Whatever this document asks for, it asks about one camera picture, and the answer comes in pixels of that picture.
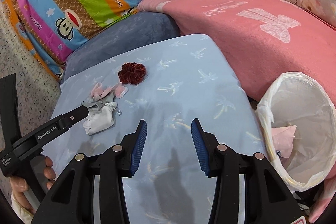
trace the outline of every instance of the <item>light blue bedsheet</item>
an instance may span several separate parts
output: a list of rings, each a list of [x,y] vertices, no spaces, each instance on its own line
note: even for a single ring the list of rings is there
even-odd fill
[[[116,84],[126,62],[144,64],[147,76],[116,100],[122,114],[115,115],[115,125],[90,137],[79,122],[46,145],[45,155],[59,174],[76,153],[103,153],[144,119],[148,133],[139,170],[123,179],[130,223],[208,223],[216,178],[200,169],[190,124],[198,118],[204,131],[237,153],[265,153],[244,90],[213,40],[194,34],[126,52],[70,77],[53,117],[78,107],[97,81]]]

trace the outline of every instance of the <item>speckled floor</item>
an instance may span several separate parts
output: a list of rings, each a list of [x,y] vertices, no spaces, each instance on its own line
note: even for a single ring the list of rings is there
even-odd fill
[[[48,121],[60,95],[58,83],[26,49],[12,29],[0,3],[0,77],[16,74],[18,116],[23,135]],[[4,148],[0,127],[0,151]],[[8,200],[8,178],[0,172],[0,187]]]

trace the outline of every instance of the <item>pink cloth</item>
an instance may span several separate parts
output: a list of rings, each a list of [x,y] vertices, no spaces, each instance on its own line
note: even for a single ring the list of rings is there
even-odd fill
[[[170,15],[182,35],[209,35],[248,96],[260,100],[282,73],[300,71],[336,104],[336,31],[283,0],[143,0],[139,11]],[[331,170],[336,175],[336,165]]]
[[[316,201],[309,215],[309,222],[314,223],[329,205],[336,193],[336,177],[324,181],[324,190]]]
[[[275,150],[280,151],[280,157],[289,158],[293,151],[293,139],[296,126],[272,128],[272,138]]]

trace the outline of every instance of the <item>screw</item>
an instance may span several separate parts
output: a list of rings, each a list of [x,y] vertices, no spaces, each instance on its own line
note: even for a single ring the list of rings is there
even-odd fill
[[[117,144],[117,145],[115,145],[115,146],[112,147],[112,150],[114,152],[120,152],[122,150],[122,148],[123,147],[121,145]]]
[[[265,158],[265,156],[262,154],[262,153],[256,153],[255,154],[255,157],[258,159],[258,160],[262,160],[263,158]]]
[[[219,145],[217,145],[217,149],[219,151],[226,151],[227,150],[227,146],[225,144],[219,144]]]
[[[82,159],[84,159],[84,154],[77,154],[76,156],[75,156],[75,160],[77,160],[77,161],[80,161],[80,160],[82,160]]]

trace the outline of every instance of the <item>sleeve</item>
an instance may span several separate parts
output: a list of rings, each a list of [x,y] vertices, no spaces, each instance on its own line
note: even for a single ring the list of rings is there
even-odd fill
[[[19,216],[19,218],[23,221],[24,224],[30,224],[34,215],[28,212],[16,201],[13,192],[11,195],[11,200],[14,212]]]

